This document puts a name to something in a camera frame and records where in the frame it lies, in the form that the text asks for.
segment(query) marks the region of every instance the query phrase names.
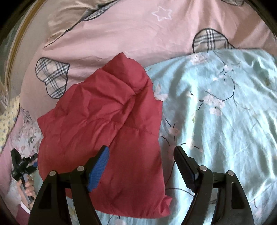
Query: yellow polka dot fabric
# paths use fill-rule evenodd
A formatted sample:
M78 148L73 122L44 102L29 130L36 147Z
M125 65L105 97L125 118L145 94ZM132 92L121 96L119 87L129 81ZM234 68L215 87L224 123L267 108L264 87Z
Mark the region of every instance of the yellow polka dot fabric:
M4 149L4 145L12 130L19 112L19 96L13 98L6 111L0 115L0 154Z

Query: white star outline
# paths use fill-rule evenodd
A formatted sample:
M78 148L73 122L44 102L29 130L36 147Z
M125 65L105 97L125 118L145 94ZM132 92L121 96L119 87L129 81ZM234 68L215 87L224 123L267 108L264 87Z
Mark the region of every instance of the white star outline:
M164 11L168 11L167 15L168 17L161 17L158 15L158 13L160 12L160 9L164 10ZM163 7L161 6L158 6L158 10L155 11L155 12L152 12L152 15L156 16L158 18L158 21L161 22L163 21L164 19L169 19L169 20L172 20L171 18L171 14L172 13L172 10L171 9L164 9Z

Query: folded red fabric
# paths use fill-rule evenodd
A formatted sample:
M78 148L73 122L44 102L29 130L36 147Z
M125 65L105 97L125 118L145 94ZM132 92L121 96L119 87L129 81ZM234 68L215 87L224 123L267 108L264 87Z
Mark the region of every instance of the folded red fabric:
M170 214L158 142L162 102L143 67L120 53L84 82L71 86L38 119L42 179L84 165L102 145L110 159L89 195L96 210L134 218Z

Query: plaid heart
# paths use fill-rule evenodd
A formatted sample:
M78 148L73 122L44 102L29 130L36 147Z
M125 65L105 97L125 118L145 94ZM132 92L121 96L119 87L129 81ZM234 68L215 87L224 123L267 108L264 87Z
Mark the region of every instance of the plaid heart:
M235 47L229 43L222 33L211 28L199 31L192 43L193 53L222 48L232 49Z
M112 7L114 4L118 3L119 0L115 0L102 8L96 10L93 14L89 15L87 18L85 18L83 21L88 21L97 18L98 16L102 15L104 12L106 12L110 7Z
M226 2L230 5L234 5L234 6L242 6L244 1L243 0L222 0L223 2Z
M51 98L59 99L66 90L67 73L70 64L61 63L49 58L40 58L36 65L37 78L45 83L46 91Z

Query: light blue blanket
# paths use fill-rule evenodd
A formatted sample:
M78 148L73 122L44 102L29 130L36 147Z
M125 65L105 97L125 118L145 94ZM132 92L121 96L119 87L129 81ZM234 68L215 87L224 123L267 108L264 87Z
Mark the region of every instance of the light blue blanket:
M160 145L172 214L162 219L111 217L104 225L179 225L193 199L174 163L173 149L214 172L233 170L262 224L277 203L277 67L263 50L215 50L179 57L145 69L163 101ZM205 225L210 224L214 190Z

